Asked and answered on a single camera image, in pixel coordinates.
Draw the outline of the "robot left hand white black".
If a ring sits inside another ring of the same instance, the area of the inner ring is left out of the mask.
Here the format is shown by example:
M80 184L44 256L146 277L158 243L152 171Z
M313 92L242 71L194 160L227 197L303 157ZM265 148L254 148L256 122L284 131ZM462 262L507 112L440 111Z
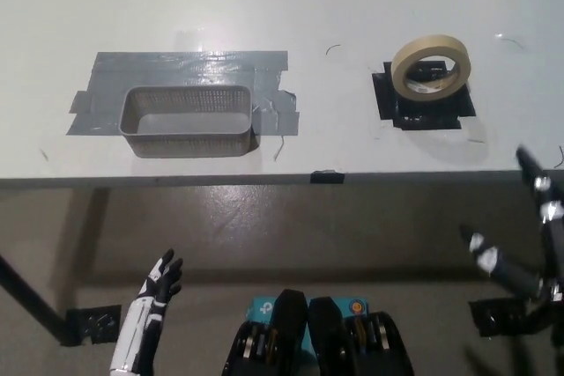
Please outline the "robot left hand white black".
M180 290L183 259L174 260L174 250L168 249L153 266L139 291L139 299L148 298L165 306Z

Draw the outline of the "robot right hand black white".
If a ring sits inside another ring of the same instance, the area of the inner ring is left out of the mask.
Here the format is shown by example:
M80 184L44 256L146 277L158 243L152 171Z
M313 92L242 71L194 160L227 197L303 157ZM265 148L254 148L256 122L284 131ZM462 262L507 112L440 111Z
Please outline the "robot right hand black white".
M461 238L480 271L512 294L471 302L471 315L482 337L535 335L549 328L552 346L562 353L563 190L526 147L516 149L516 160L538 215L545 264L540 273L533 274L482 232L460 225Z

